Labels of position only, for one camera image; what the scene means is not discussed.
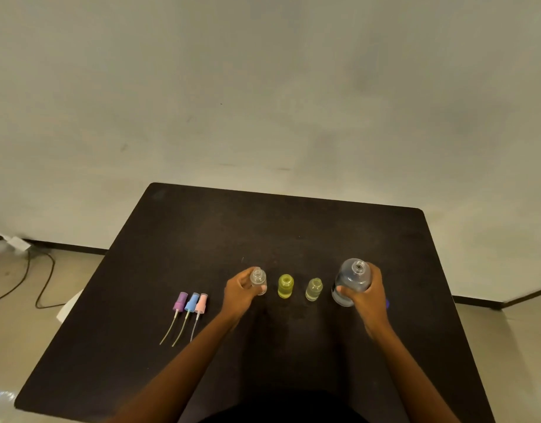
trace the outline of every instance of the hand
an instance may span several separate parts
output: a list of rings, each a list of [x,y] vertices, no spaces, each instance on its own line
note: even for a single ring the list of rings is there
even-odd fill
[[[236,274],[225,285],[224,304],[221,314],[239,321],[247,311],[254,297],[267,290],[267,285],[252,286],[250,275],[254,267]]]
[[[374,340],[374,336],[382,329],[391,329],[386,312],[386,294],[382,285],[382,273],[374,264],[367,263],[372,272],[372,283],[366,291],[357,292],[345,286],[338,286],[337,291],[349,297],[361,319],[365,323],[366,332]]]

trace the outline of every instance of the white wall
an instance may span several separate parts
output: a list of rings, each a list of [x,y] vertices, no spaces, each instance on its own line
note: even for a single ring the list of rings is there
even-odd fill
[[[0,229],[107,248],[153,181],[422,208],[541,288],[541,0],[0,0]]]

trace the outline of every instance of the tabletop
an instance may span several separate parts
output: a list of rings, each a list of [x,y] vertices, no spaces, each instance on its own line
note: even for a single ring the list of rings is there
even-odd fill
[[[198,333],[227,279],[260,266],[267,293],[224,341],[180,421],[300,388],[335,394],[371,423],[407,422],[355,309],[331,298],[353,257],[381,268],[394,330],[459,419],[493,422],[421,210],[161,183],[139,200],[15,406],[88,422],[111,416],[189,341],[190,318],[174,348],[159,345],[178,294],[208,294]],[[277,294],[284,273],[294,277],[288,299]],[[324,285],[316,302],[304,296],[313,277]]]

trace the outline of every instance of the glass bottle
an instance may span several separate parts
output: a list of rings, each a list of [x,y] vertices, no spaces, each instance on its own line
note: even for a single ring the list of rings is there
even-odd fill
[[[255,267],[253,271],[251,272],[251,284],[253,286],[258,285],[266,285],[267,284],[267,274],[265,273],[265,270],[261,269],[260,267]],[[263,295],[267,290],[264,290],[259,295]]]
[[[278,278],[278,296],[281,298],[288,298],[292,295],[292,288],[294,287],[294,277],[290,275],[282,275]]]
[[[341,285],[357,292],[363,292],[370,286],[370,278],[371,273],[369,265],[359,258],[350,258],[341,265],[339,273],[335,278],[331,295],[335,302],[340,306],[354,306],[353,300],[337,292],[337,287]]]
[[[317,300],[317,297],[320,296],[322,289],[323,283],[321,283],[321,279],[319,277],[314,277],[310,280],[308,287],[306,288],[306,298],[310,301]]]

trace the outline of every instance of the tile floor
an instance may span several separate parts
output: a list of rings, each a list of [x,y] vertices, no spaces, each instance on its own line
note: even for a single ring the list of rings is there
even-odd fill
[[[101,256],[53,251],[55,274],[44,305],[80,291]],[[38,257],[26,281],[0,301],[0,423],[67,421],[14,409],[14,398],[59,328],[58,308],[36,310],[34,301],[49,272]],[[25,261],[0,255],[0,295],[21,278]],[[541,297],[497,312],[457,305],[472,354],[498,423],[541,422]]]

